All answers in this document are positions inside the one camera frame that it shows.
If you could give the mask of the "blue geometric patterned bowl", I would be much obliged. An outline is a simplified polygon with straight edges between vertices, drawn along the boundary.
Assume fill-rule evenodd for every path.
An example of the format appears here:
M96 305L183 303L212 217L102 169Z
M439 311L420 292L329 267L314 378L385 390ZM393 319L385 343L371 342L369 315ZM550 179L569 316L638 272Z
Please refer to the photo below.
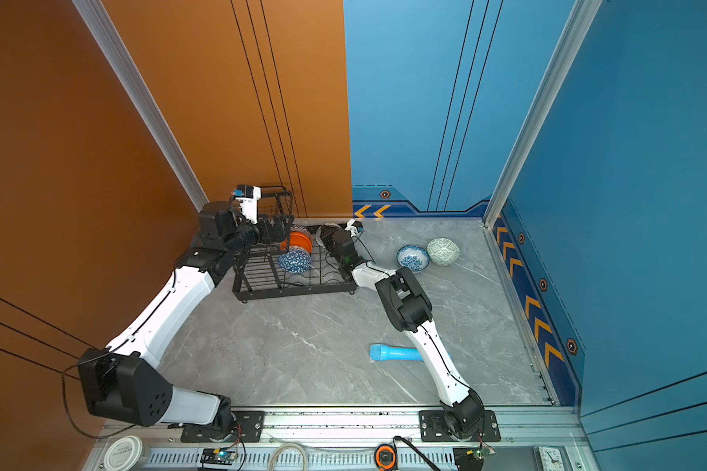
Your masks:
M312 267L312 258L304 248L291 246L286 253L278 257L278 264L292 275L304 274Z

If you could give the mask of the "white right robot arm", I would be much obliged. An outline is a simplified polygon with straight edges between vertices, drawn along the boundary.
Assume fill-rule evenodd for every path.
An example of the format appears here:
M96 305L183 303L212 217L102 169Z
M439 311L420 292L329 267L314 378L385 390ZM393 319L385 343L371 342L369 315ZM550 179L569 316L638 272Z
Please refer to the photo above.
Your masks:
M465 382L442 343L432 302L414 273L405 267L386 269L365 259L355 248L355 237L338 225L322 225L317 233L318 241L338 262L343 275L357 287L377 292L390 323L418 350L435 383L450 436L457 441L477 437L484 425L484 403Z

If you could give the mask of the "white lattice patterned bowl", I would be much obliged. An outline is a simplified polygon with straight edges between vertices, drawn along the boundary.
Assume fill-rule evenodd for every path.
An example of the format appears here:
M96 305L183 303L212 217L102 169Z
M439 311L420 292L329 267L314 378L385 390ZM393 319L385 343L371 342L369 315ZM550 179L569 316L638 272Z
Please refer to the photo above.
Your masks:
M342 231L343 228L336 223L324 223L321 224L315 231L315 239L317 241L317 244L319 246L324 246L326 243L328 243L329 239L331 237L339 232Z

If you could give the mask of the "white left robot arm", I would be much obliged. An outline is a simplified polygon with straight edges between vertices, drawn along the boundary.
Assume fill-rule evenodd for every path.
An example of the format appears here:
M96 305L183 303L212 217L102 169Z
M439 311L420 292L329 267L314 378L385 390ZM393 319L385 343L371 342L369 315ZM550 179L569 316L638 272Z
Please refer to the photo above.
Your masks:
M262 213L259 202L239 196L205 204L196 235L159 294L105 349L88 349L79 359L78 375L91 415L141 427L192 428L216 438L233 431L227 396L176 387L157 368L190 314L251 249L275 249L288 241L293 214L282 201Z

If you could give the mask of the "orange plastic bowl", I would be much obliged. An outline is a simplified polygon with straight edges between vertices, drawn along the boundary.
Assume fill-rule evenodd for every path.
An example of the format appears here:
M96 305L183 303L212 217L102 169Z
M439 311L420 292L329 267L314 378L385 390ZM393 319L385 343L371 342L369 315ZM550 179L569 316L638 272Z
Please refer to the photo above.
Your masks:
M309 231L305 228L292 229L286 241L281 243L282 250L290 250L292 248L300 248L307 253L312 253L313 242Z

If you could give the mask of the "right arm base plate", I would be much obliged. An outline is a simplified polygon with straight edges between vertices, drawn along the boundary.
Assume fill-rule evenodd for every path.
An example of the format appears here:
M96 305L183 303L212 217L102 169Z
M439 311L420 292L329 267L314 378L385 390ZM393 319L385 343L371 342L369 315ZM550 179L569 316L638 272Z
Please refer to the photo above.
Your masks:
M420 439L426 443L457 442L448 429L446 413L442 410L420 410L418 412ZM496 414L486 410L479 421L479 428L467 442L499 443L502 440Z

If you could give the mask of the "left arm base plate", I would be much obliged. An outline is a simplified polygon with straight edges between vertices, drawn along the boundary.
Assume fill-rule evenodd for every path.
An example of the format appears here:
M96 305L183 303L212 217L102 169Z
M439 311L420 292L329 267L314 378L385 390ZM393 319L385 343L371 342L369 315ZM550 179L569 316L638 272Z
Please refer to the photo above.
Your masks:
M262 410L233 411L227 427L217 425L190 425L182 429L180 441L195 443L232 444L240 439L243 443L255 444L260 441L263 431L265 412Z

